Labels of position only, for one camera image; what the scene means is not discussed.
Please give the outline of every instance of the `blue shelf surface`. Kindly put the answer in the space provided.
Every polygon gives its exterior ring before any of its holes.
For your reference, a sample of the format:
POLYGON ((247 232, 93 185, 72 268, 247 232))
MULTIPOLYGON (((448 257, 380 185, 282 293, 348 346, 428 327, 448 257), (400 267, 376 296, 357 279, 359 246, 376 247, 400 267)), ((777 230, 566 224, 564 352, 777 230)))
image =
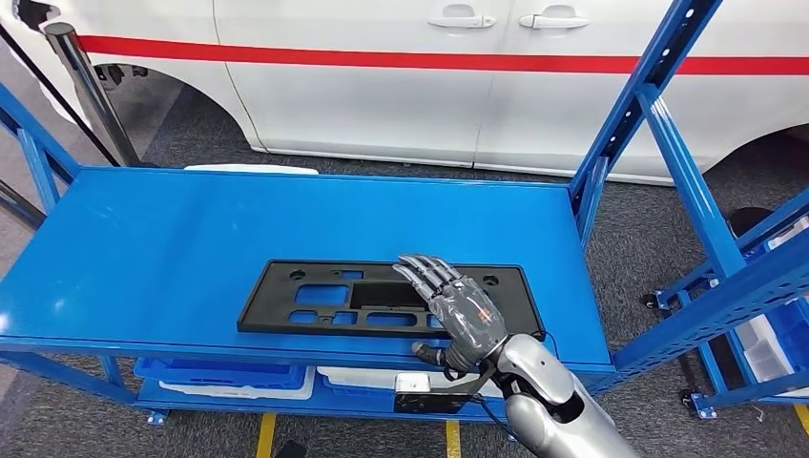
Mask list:
MULTIPOLYGON (((504 403, 489 402, 492 413, 506 420, 504 403)), ((181 410, 218 410, 228 412, 272 412, 294 415, 330 417, 364 417, 400 420, 458 420, 462 422, 491 422, 483 408, 467 403, 460 412, 448 414, 399 414, 393 412, 393 396, 361 397, 338 395, 315 377, 312 397, 308 400, 219 398, 184 394, 161 388, 156 381, 144 381, 133 406, 146 409, 169 408, 181 410)))
POLYGON ((0 349, 425 368, 410 339, 236 329, 268 260, 400 253, 521 265, 560 359, 613 372, 567 187, 395 177, 84 168, 0 283, 0 349))

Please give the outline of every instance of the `gray carpet floor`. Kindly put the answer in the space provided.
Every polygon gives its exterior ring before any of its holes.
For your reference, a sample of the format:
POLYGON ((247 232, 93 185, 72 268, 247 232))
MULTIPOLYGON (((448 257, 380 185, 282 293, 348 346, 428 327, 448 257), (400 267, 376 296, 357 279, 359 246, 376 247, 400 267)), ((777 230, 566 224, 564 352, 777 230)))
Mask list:
MULTIPOLYGON (((707 174, 723 211, 774 207, 809 184, 809 147, 785 135, 750 144, 707 174)), ((202 163, 274 163, 318 169, 322 174, 544 180, 547 177, 395 163, 302 156, 258 155, 238 127, 214 103, 184 89, 144 157, 163 167, 202 163)), ((665 286, 703 258, 674 189, 610 183, 606 186, 588 250, 602 320, 618 348, 659 320, 638 297, 665 286)), ((92 359, 71 364, 97 371, 92 359)), ((699 421, 679 404, 677 392, 708 384, 698 358, 671 362, 598 401, 642 456, 800 457, 809 437, 790 406, 722 409, 699 421)), ((173 412, 166 427, 147 427, 140 412, 115 406, 61 385, 17 377, 7 393, 19 406, 0 456, 6 457, 247 457, 255 456, 259 416, 173 412)), ((529 456, 494 426, 464 425, 462 456, 529 456)), ((445 454, 439 423, 384 422, 281 416, 275 444, 294 440, 307 457, 439 457, 445 454)))

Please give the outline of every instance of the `rectangular hole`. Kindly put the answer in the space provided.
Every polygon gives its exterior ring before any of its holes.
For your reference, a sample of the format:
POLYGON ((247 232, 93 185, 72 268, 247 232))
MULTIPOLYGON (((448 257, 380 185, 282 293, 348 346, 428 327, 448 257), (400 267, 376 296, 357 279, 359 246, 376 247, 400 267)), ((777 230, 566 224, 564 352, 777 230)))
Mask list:
POLYGON ((351 308, 413 308, 427 310, 426 302, 406 281, 360 281, 354 283, 351 308))
POLYGON ((357 324, 357 312, 337 312, 332 324, 357 324))
POLYGON ((435 329, 443 329, 444 327, 441 326, 441 322, 435 318, 435 315, 427 315, 427 326, 433 327, 435 329))
POLYGON ((365 322, 374 326, 414 326, 416 316, 412 313, 369 313, 365 322))
POLYGON ((346 280, 362 280, 364 273, 362 270, 343 270, 342 277, 346 280))
POLYGON ((290 323, 314 323, 317 318, 314 310, 295 310, 289 314, 290 323))
POLYGON ((344 284, 305 284, 295 293, 295 303, 343 305, 348 297, 344 284))

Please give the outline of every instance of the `car door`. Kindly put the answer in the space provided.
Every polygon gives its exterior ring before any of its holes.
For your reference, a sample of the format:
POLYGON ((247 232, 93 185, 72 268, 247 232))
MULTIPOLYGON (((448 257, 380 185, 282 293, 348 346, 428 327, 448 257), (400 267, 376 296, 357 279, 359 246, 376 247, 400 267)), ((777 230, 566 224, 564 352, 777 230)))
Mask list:
MULTIPOLYGON (((572 175, 670 4, 518 0, 504 52, 534 59, 535 71, 495 77, 475 166, 572 175)), ((702 171, 752 139, 809 122, 797 96, 809 79, 792 74, 809 53, 809 3, 767 5, 723 2, 664 94, 702 171)), ((612 177, 670 181, 645 123, 612 177)))
POLYGON ((215 0, 219 42, 269 151, 471 166, 512 2, 215 0))

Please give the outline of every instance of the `silver robotic forearm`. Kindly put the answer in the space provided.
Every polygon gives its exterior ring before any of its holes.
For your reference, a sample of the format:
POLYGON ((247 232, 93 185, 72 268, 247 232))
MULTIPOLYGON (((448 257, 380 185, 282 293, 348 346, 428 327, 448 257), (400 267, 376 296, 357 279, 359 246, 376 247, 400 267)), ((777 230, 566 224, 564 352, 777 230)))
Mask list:
POLYGON ((633 458, 638 455, 578 378, 536 339, 511 336, 487 358, 496 364, 508 425, 536 455, 633 458))
POLYGON ((508 424, 531 452, 548 458, 637 457, 607 412, 542 343, 526 334, 508 335, 503 316, 475 280, 438 258, 399 260, 393 269, 410 281, 452 338, 447 349, 417 343, 416 356, 444 367, 445 374, 469 372, 478 362, 483 368, 485 360, 506 398, 508 424))

